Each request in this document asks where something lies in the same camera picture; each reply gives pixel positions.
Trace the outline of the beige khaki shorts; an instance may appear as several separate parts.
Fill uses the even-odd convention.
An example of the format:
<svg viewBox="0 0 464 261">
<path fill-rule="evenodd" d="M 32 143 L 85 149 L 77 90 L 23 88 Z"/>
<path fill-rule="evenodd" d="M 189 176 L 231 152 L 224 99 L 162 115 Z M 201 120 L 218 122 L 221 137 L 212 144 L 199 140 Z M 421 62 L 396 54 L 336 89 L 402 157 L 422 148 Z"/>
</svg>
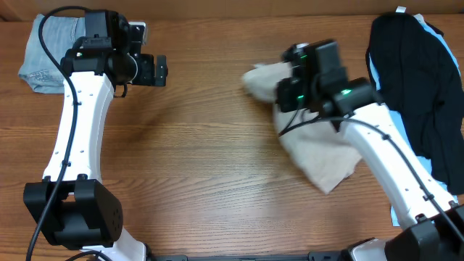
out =
<svg viewBox="0 0 464 261">
<path fill-rule="evenodd" d="M 292 113 L 280 111 L 276 101 L 278 82 L 291 76 L 288 63 L 258 64 L 242 76 L 245 91 L 256 100 L 273 105 L 273 123 L 280 132 Z M 330 122 L 313 123 L 290 131 L 279 141 L 291 161 L 309 181 L 329 194 L 355 171 L 360 153 L 337 133 Z"/>
</svg>

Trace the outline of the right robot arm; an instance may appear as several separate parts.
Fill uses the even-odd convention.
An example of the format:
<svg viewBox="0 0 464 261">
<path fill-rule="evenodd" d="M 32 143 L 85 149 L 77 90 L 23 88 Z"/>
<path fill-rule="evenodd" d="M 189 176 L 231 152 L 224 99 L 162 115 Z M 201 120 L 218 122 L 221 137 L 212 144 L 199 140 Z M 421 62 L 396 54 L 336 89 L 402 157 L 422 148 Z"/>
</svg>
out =
<svg viewBox="0 0 464 261">
<path fill-rule="evenodd" d="M 424 169 L 395 128 L 389 108 L 365 78 L 350 80 L 337 42 L 294 44 L 283 53 L 289 77 L 277 88 L 282 112 L 308 109 L 362 155 L 394 208 L 401 232 L 357 242 L 311 260 L 461 260 L 463 206 Z"/>
</svg>

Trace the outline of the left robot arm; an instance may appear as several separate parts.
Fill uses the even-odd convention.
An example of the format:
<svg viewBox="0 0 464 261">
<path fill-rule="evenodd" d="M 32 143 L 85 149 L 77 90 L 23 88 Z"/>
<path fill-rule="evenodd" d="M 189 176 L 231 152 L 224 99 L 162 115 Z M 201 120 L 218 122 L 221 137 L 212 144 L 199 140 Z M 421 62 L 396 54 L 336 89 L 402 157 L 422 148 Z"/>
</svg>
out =
<svg viewBox="0 0 464 261">
<path fill-rule="evenodd" d="M 144 22 L 105 9 L 85 9 L 85 33 L 53 64 L 63 75 L 64 101 L 56 143 L 39 182 L 27 183 L 23 201 L 43 236 L 76 257 L 152 260 L 149 246 L 123 225 L 120 200 L 102 183 L 100 154 L 107 112 L 118 86 L 163 87 L 163 55 L 141 52 Z"/>
</svg>

